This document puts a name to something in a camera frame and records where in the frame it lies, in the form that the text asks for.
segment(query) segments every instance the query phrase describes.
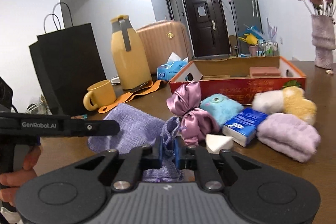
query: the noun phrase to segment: blue plush toy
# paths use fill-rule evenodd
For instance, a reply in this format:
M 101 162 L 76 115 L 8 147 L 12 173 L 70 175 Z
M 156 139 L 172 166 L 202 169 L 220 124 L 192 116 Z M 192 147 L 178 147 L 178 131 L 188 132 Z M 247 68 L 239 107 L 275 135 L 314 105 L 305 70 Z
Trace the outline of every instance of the blue plush toy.
M 244 109 L 240 103 L 222 94 L 214 94 L 204 99 L 199 108 L 209 112 L 221 127 Z

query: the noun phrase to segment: yellow plush toy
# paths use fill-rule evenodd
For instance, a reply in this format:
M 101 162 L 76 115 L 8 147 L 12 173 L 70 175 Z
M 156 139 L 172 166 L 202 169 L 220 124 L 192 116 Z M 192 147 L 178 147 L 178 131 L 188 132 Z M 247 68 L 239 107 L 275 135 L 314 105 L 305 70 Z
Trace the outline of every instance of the yellow plush toy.
M 314 125 L 316 120 L 316 105 L 305 99 L 305 91 L 296 86 L 290 86 L 282 90 L 283 92 L 283 112 L 294 114 L 310 125 Z
M 304 97 L 305 91 L 296 86 L 283 90 L 257 93 L 252 108 L 266 114 L 283 112 L 293 114 L 310 125 L 314 125 L 317 107 Z

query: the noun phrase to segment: pink satin scrunchie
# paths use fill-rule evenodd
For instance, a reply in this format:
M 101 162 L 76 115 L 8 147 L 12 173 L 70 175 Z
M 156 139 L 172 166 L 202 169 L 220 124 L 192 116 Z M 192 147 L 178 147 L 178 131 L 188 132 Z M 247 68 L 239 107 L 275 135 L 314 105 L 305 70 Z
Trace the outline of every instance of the pink satin scrunchie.
M 187 145 L 198 145 L 211 132 L 219 132 L 219 124 L 205 110 L 201 103 L 201 87 L 199 82 L 183 84 L 167 99 L 171 113 L 182 117 L 181 133 Z

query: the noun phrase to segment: black paper bag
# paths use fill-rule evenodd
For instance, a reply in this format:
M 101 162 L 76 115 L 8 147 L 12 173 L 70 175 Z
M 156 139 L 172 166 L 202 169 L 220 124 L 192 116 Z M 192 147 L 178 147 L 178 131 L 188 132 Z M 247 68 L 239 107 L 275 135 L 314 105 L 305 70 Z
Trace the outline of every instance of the black paper bag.
M 41 89 L 52 114 L 70 116 L 87 112 L 87 88 L 106 80 L 91 24 L 37 36 L 30 45 Z

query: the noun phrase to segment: human hand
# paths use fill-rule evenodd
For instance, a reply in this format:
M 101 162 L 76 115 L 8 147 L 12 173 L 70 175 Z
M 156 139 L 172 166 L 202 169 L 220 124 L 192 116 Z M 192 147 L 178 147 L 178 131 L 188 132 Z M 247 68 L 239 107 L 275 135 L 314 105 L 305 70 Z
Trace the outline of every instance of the human hand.
M 36 165 L 40 155 L 41 155 L 40 147 L 35 146 L 26 155 L 21 170 L 13 173 L 4 173 L 0 175 L 0 183 L 5 186 L 10 186 L 10 188 L 2 189 L 0 191 L 0 199 L 3 202 L 9 202 L 13 207 L 15 207 L 14 201 L 16 191 L 28 180 L 31 180 L 34 177 L 36 177 L 36 173 L 33 167 Z

